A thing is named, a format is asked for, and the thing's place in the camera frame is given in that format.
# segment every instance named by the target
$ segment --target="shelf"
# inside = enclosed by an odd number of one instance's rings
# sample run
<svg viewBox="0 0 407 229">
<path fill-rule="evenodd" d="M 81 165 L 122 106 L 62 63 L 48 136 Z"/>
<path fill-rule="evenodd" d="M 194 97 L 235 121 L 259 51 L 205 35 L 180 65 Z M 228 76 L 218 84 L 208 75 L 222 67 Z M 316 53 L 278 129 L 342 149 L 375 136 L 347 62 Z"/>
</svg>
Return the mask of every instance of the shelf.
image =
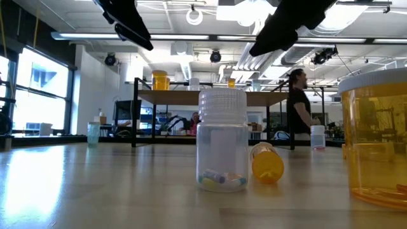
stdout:
<svg viewBox="0 0 407 229">
<path fill-rule="evenodd" d="M 286 92 L 246 92 L 247 106 L 271 106 L 287 99 Z M 199 91 L 139 90 L 139 97 L 156 105 L 197 106 Z"/>
</svg>

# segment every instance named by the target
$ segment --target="table surface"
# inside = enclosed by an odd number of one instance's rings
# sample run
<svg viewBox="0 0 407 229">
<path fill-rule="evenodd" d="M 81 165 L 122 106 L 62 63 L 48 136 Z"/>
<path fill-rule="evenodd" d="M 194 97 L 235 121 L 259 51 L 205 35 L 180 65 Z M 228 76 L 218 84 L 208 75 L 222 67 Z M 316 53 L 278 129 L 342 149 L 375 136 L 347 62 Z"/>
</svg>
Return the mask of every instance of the table surface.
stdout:
<svg viewBox="0 0 407 229">
<path fill-rule="evenodd" d="M 349 196 L 340 148 L 277 148 L 275 185 L 212 193 L 196 147 L 100 143 L 0 153 L 0 228 L 404 228 L 405 212 Z"/>
<path fill-rule="evenodd" d="M 157 105 L 197 106 L 199 91 L 139 90 L 139 97 Z M 246 92 L 247 106 L 271 106 L 287 99 L 286 92 Z"/>
</svg>

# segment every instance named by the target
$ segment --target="cardboard box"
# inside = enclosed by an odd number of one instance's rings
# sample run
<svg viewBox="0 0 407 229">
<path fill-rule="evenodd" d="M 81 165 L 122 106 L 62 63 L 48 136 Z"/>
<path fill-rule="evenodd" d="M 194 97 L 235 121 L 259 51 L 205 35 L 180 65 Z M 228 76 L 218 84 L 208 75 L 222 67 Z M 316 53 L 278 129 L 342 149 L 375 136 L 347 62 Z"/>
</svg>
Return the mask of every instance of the cardboard box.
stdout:
<svg viewBox="0 0 407 229">
<path fill-rule="evenodd" d="M 93 118 L 93 121 L 97 121 L 101 125 L 106 125 L 107 117 L 106 116 L 95 116 L 95 118 Z"/>
</svg>

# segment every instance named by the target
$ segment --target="man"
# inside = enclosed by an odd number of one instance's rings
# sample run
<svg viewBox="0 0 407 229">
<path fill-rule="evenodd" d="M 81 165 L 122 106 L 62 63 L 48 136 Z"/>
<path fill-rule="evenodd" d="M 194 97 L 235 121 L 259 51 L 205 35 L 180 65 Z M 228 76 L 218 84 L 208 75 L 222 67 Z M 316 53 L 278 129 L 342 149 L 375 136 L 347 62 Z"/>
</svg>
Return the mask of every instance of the man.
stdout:
<svg viewBox="0 0 407 229">
<path fill-rule="evenodd" d="M 295 140 L 310 140 L 311 104 L 303 89 L 307 88 L 307 75 L 302 69 L 295 69 L 289 74 L 292 87 L 287 100 L 287 112 L 290 128 L 294 130 Z"/>
</svg>

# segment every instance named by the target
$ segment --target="black shirt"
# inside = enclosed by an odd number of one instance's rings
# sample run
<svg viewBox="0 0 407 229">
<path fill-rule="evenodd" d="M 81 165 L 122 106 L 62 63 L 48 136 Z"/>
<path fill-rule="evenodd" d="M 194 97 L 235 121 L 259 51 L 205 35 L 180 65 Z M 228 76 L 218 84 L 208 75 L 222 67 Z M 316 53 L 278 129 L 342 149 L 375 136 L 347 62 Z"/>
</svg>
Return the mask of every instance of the black shirt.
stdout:
<svg viewBox="0 0 407 229">
<path fill-rule="evenodd" d="M 303 102 L 305 104 L 305 109 L 309 114 L 311 114 L 311 104 L 308 100 L 305 92 L 298 88 L 293 88 L 291 93 L 288 95 L 287 100 L 287 112 L 288 112 L 288 120 L 289 126 L 294 128 L 295 134 L 302 134 L 302 133 L 311 133 L 310 128 L 303 122 L 300 115 L 297 113 L 297 110 L 294 108 L 294 104 Z"/>
</svg>

